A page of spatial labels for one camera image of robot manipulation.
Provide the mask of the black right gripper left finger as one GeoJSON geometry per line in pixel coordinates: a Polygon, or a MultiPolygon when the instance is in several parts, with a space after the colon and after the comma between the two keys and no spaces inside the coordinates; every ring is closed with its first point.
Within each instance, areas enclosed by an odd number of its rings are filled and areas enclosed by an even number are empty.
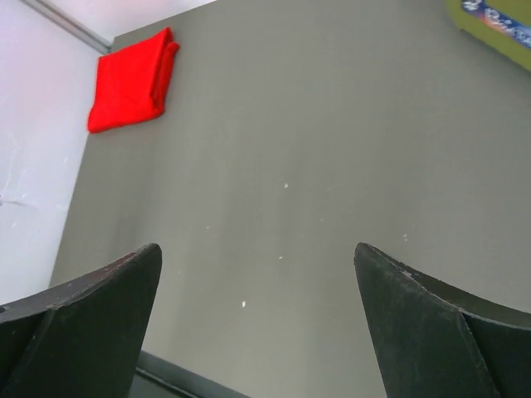
{"type": "Polygon", "coordinates": [[[3,397],[126,397],[162,270],[145,245],[1,307],[3,397]]]}

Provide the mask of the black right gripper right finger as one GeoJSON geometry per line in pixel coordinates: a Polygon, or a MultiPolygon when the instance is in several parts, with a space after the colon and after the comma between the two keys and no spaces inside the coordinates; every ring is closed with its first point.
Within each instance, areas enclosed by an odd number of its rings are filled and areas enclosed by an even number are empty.
{"type": "Polygon", "coordinates": [[[530,315],[360,243],[353,261],[389,397],[528,397],[530,315]]]}

